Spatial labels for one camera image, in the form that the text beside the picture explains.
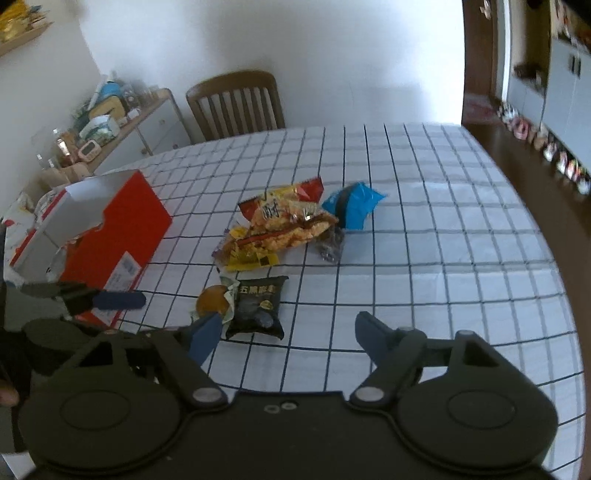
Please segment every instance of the table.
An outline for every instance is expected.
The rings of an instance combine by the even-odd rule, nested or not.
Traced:
[[[203,369],[230,396],[240,388],[348,396],[373,368],[355,340],[360,310],[434,338],[474,330],[556,404],[560,427],[544,466],[558,478],[578,473],[583,368],[560,274],[535,221],[465,129],[291,128],[193,145],[128,168],[143,172],[173,224],[139,282],[146,308],[125,313],[119,328],[190,323],[199,293],[219,282],[211,253],[239,217],[239,201],[317,175],[325,198],[365,181],[388,196],[364,231],[347,234],[339,265],[307,245],[285,251],[281,265],[238,274],[289,276],[280,308],[285,338],[222,339]],[[423,381],[442,373],[426,369]]]

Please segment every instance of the hand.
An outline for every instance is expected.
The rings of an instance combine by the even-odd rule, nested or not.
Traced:
[[[0,380],[0,407],[15,407],[19,396],[16,389],[4,380]]]

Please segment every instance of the row of shoes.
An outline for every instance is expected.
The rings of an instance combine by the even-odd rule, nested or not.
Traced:
[[[536,128],[507,102],[499,107],[497,115],[518,140],[527,141],[537,151],[544,149],[543,156],[547,161],[552,162],[558,155],[556,169],[575,182],[581,194],[587,195],[591,191],[591,177],[587,169],[547,129]]]

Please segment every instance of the blue snack package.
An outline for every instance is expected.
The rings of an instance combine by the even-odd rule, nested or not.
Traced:
[[[384,198],[385,195],[372,190],[365,183],[357,182],[334,192],[322,204],[322,208],[339,219],[339,227],[363,230],[365,218]]]

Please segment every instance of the wall shelf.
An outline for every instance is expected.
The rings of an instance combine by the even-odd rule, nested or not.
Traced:
[[[17,38],[13,38],[6,43],[0,43],[0,57],[6,55],[9,51],[14,50],[15,48],[22,47],[25,43],[29,43],[31,40],[40,37],[52,23],[53,22],[48,22],[45,25],[26,31],[22,35],[19,35]]]

